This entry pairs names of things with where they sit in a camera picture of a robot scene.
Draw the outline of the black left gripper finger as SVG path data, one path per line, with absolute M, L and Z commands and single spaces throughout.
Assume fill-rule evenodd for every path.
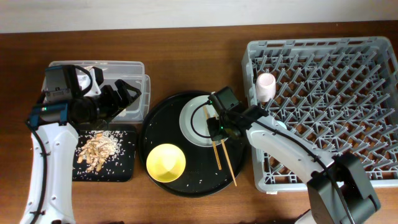
M 114 107 L 110 108 L 103 114 L 102 120 L 106 123 L 109 124 L 111 122 L 117 122 L 121 118 L 125 117 L 126 115 L 126 109 L 125 108 L 120 108 L 120 107 Z
M 117 92 L 120 97 L 119 105 L 121 108 L 127 108 L 128 106 L 133 104 L 142 94 L 140 89 L 131 86 L 124 80 L 116 80 L 115 85 L 117 87 Z

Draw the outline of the pink cup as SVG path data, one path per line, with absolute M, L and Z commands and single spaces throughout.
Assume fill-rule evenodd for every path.
M 262 73 L 256 80 L 256 97 L 260 102 L 267 103 L 275 97 L 276 79 L 271 73 Z

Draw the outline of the grey plate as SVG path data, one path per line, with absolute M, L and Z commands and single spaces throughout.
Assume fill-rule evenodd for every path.
M 193 111 L 201 104 L 208 101 L 208 95 L 200 95 L 189 100 L 182 108 L 179 116 L 179 125 L 184 137 L 192 144 L 199 147 L 212 147 L 213 143 L 210 138 L 203 138 L 197 135 L 190 124 Z M 195 131 L 202 136 L 209 136 L 206 120 L 208 118 L 217 117 L 218 113 L 211 105 L 200 107 L 193 116 L 193 127 Z

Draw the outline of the wooden chopstick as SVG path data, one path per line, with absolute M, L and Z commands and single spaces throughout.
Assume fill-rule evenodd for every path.
M 204 111 L 206 119 L 209 119 L 210 117 L 216 117 L 215 114 L 211 114 L 211 113 L 208 112 L 207 106 L 203 107 L 203 111 Z M 216 163 L 217 163 L 217 166 L 218 166 L 218 170 L 221 170 L 222 169 L 221 162 L 220 162 L 220 158 L 219 158 L 219 155 L 218 155 L 217 146 L 216 146 L 216 143 L 214 141 L 212 141 L 212 146 L 213 146 L 213 150 L 214 150 L 214 154 L 215 154 L 215 159 L 216 159 Z
M 235 175 L 234 175 L 234 170 L 232 168 L 231 161 L 229 159 L 229 155 L 228 155 L 228 151 L 227 151 L 224 139 L 221 140 L 221 145 L 222 145 L 222 148 L 223 148 L 223 151 L 224 151 L 224 156 L 226 158 L 227 165 L 228 165 L 228 168 L 229 168 L 229 171 L 230 171 L 234 186 L 237 187 L 237 182 L 236 182 L 236 178 L 235 178 Z

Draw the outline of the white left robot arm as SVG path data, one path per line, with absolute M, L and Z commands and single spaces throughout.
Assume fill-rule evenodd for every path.
M 45 69 L 45 88 L 25 125 L 33 146 L 29 196 L 21 223 L 74 223 L 73 162 L 99 172 L 115 155 L 105 126 L 141 96 L 122 79 L 103 83 L 103 71 L 78 65 Z

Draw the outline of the yellow bowl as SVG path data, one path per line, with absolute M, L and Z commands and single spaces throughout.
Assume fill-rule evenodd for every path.
M 146 159 L 149 176 L 161 183 L 177 180 L 186 168 L 183 151 L 173 144 L 160 144 L 153 148 Z

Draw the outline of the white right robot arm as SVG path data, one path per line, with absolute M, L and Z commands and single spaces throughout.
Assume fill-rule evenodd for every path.
M 207 119 L 213 140 L 244 138 L 270 154 L 306 186 L 310 209 L 296 223 L 364 223 L 381 203 L 361 161 L 320 149 L 279 124 L 257 105 L 245 108 L 230 87 L 209 95 L 217 117 Z

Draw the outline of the blue cup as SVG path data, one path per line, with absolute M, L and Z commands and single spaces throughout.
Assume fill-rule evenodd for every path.
M 287 129 L 286 124 L 283 123 L 282 121 L 276 120 L 276 122 L 277 122 L 281 127 L 283 127 L 284 129 Z

